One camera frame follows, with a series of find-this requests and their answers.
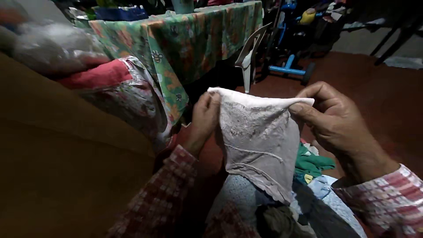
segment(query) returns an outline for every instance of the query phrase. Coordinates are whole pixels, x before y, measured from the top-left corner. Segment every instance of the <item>person's left hand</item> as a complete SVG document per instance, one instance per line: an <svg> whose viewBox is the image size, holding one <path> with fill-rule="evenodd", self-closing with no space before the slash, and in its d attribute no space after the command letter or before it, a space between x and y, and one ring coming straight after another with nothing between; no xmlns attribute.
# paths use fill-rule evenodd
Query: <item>person's left hand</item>
<svg viewBox="0 0 423 238"><path fill-rule="evenodd" d="M191 134L182 144L193 156L198 156L204 143L219 122L220 95L205 92L194 105L192 112Z"/></svg>

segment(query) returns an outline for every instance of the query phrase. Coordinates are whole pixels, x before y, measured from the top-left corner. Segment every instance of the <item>hand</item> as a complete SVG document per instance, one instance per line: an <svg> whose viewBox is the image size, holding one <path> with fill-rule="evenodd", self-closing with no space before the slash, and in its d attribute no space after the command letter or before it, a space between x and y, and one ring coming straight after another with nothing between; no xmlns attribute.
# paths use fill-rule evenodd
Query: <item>hand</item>
<svg viewBox="0 0 423 238"><path fill-rule="evenodd" d="M183 143L187 151L198 156L204 143L210 137L219 123L220 95L218 93L204 93L194 105L192 112L191 134Z"/></svg>
<svg viewBox="0 0 423 238"><path fill-rule="evenodd" d="M297 97L312 97L316 102L314 107L295 103L289 107L290 112L305 121L318 143L335 154L341 164L343 159L352 160L359 173L359 177L355 176L358 182L399 168L370 134L357 106L347 96L325 82L317 82L303 89Z"/></svg>

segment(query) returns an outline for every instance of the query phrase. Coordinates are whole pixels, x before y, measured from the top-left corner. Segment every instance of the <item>fingernail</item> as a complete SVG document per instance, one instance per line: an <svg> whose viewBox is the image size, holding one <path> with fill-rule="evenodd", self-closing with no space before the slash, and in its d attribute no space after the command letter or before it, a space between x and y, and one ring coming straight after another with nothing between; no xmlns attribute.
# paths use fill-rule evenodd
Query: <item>fingernail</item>
<svg viewBox="0 0 423 238"><path fill-rule="evenodd" d="M302 110L302 106L298 103L292 104L289 107L289 111L292 113L299 113Z"/></svg>

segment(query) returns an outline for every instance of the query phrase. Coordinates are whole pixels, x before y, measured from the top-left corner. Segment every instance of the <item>green tablecloth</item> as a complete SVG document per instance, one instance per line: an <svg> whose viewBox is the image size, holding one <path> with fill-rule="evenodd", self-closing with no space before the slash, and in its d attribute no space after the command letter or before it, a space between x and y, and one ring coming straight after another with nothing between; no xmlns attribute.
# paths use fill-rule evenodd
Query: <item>green tablecloth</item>
<svg viewBox="0 0 423 238"><path fill-rule="evenodd" d="M147 67L173 125L188 103L182 85L233 55L261 23L260 1L198 8L192 14L167 12L135 22L89 22L114 58L133 55Z"/></svg>

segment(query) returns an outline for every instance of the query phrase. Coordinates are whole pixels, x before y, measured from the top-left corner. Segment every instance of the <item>bee print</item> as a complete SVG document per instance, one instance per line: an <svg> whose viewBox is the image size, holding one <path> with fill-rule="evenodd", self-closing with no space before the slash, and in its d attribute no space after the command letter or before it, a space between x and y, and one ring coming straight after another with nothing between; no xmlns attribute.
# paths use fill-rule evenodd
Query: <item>bee print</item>
<svg viewBox="0 0 423 238"><path fill-rule="evenodd" d="M178 102L182 102L182 95L181 94L176 94L176 100Z"/></svg>
<svg viewBox="0 0 423 238"><path fill-rule="evenodd" d="M175 25L171 26L171 27L170 27L170 34L171 34L173 37L178 37L178 27L177 27L177 26L175 26Z"/></svg>
<svg viewBox="0 0 423 238"><path fill-rule="evenodd" d="M153 50L153 52L151 53L151 56L153 57L154 61L156 61L157 63L160 63L163 58L163 54L157 52L157 50Z"/></svg>

